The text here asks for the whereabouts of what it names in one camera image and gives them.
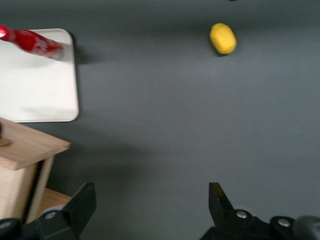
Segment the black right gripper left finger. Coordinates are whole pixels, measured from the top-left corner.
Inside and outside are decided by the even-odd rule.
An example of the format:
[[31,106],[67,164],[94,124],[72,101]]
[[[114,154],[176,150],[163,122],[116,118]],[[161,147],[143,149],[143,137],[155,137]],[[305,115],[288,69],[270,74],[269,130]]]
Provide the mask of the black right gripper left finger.
[[63,207],[52,207],[36,220],[38,238],[78,240],[96,207],[95,184],[85,183]]

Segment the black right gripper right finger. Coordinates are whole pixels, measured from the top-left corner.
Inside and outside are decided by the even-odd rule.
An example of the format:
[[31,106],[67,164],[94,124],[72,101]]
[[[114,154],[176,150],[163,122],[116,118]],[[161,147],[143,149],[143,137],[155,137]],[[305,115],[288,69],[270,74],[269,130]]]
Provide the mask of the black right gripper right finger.
[[235,209],[217,182],[209,183],[208,207],[214,226],[201,240],[269,239],[269,225],[246,210]]

